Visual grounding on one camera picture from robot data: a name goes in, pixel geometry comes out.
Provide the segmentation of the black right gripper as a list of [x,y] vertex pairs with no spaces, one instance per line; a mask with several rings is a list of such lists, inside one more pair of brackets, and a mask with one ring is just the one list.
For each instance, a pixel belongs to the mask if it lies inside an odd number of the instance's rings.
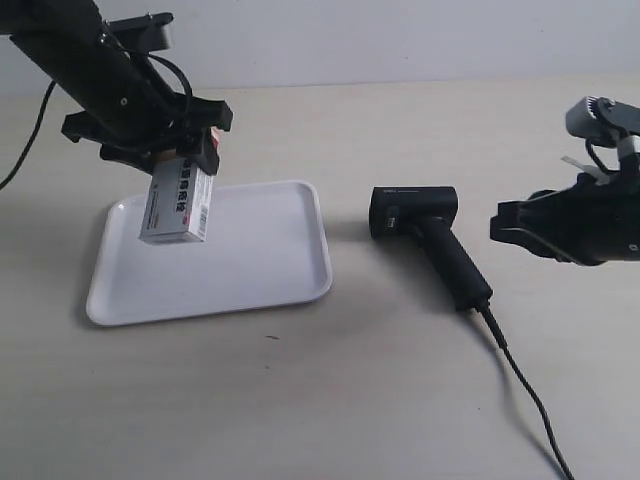
[[562,190],[501,202],[490,220],[493,241],[560,263],[599,266],[639,260],[639,178],[600,184],[587,173]]

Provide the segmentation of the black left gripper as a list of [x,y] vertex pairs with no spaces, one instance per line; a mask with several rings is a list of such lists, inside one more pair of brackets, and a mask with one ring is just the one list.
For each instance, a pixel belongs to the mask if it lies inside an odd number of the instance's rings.
[[228,132],[233,121],[225,101],[180,93],[165,101],[149,85],[128,93],[98,87],[71,89],[68,95],[83,110],[65,117],[62,134],[74,143],[100,144],[102,159],[151,173],[163,154],[174,151],[192,155],[205,174],[218,174],[217,129]]

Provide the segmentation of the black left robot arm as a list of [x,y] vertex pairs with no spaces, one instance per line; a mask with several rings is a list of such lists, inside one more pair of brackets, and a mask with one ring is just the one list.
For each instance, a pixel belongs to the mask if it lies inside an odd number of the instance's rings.
[[159,56],[169,47],[170,12],[106,21],[92,1],[4,1],[1,33],[80,106],[65,117],[70,141],[150,174],[162,157],[184,158],[215,175],[213,132],[228,132],[223,100],[194,95],[185,73]]

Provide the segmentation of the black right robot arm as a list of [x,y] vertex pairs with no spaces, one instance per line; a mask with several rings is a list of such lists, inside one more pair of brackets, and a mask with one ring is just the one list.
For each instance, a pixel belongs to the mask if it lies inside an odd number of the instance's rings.
[[639,184],[598,184],[580,173],[562,190],[539,190],[525,200],[500,202],[490,238],[531,254],[595,267],[639,260]]

